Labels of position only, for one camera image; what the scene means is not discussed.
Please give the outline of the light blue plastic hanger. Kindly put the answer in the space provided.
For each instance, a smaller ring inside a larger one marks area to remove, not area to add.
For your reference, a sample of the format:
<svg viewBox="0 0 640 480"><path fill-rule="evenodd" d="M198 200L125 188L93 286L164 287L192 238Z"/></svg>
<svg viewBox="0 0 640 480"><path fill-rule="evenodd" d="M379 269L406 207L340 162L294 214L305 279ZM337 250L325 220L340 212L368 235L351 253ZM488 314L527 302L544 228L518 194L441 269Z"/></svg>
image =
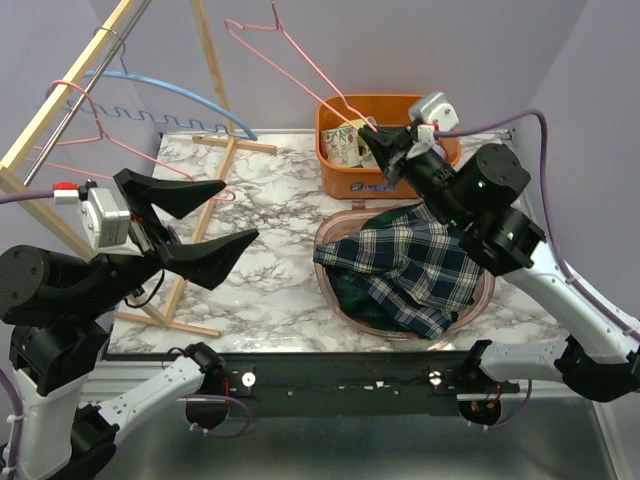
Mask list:
<svg viewBox="0 0 640 480"><path fill-rule="evenodd" d="M163 131L197 131L256 141L258 136L247 122L220 103L176 84L157 78L118 70L106 70L103 78L134 84L141 97L135 106L97 102L95 109L105 117L152 122Z"/></svg>

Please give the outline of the navy white plaid skirt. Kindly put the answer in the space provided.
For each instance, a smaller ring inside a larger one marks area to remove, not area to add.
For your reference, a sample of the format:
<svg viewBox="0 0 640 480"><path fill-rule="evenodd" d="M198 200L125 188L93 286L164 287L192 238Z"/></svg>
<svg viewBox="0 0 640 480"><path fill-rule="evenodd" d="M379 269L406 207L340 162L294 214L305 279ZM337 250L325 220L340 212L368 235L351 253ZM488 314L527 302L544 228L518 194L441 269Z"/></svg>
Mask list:
<svg viewBox="0 0 640 480"><path fill-rule="evenodd" d="M393 277L407 301L397 319L434 340L473 303L483 269L460 247L459 231L439 223L425 204L415 206L408 215L406 256Z"/></svg>

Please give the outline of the dark green plaid skirt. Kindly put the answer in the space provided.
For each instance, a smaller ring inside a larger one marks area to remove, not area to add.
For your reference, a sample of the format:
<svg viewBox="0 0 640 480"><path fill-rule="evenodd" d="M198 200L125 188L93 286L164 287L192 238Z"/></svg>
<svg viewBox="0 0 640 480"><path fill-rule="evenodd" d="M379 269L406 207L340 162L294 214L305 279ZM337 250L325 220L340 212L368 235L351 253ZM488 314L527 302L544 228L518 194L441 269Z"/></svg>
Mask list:
<svg viewBox="0 0 640 480"><path fill-rule="evenodd" d="M345 210L318 228L313 263L319 283L340 315L381 336L412 336L397 319L407 305L394 284L406 254L408 215L414 204Z"/></svg>

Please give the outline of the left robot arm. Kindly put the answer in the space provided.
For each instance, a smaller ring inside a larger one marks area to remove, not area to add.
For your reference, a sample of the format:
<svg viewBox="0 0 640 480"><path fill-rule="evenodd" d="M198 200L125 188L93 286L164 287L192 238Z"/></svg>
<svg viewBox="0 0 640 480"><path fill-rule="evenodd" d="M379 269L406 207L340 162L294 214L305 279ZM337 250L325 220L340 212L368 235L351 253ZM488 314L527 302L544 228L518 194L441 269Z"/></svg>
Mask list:
<svg viewBox="0 0 640 480"><path fill-rule="evenodd" d="M181 219L225 188L221 180L171 181L124 169L113 189L94 183L69 193L99 251L91 259L15 246L1 257L1 319L12 329L12 370L1 377L14 406L1 461L9 479L91 479L123 439L172 402L225 392L222 357L204 343L180 350L161 373L96 405L80 396L108 335L99 318L174 273L219 286L255 231L184 244L158 218Z"/></svg>

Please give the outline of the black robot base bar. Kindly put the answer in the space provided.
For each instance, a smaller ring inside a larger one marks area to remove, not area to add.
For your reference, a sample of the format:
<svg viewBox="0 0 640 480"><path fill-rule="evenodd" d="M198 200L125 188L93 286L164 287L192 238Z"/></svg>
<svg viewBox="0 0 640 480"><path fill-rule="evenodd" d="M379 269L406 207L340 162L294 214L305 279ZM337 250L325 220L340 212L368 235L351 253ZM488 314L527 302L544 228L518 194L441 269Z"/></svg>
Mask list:
<svg viewBox="0 0 640 480"><path fill-rule="evenodd" d="M229 386L256 417L455 416L461 395L519 390L482 374L466 351L218 354L197 344L180 352L206 372L202 392Z"/></svg>

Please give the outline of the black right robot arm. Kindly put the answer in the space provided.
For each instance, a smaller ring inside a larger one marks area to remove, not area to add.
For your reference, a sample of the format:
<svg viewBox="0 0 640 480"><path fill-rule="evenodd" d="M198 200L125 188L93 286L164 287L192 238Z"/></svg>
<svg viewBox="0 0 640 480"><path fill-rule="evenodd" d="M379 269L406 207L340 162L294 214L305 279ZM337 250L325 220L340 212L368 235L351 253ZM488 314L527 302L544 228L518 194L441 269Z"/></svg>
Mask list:
<svg viewBox="0 0 640 480"><path fill-rule="evenodd" d="M359 320L380 316L434 339L489 273L538 302L568 337L550 345L475 343L459 370L467 389L545 380L598 402L638 390L638 321L580 283L544 231L513 207L530 176L508 147L483 146L455 170L434 151L445 137L434 126L367 126L360 136L385 176L407 181L421 202L316 247L314 264L328 276L344 313Z"/></svg>

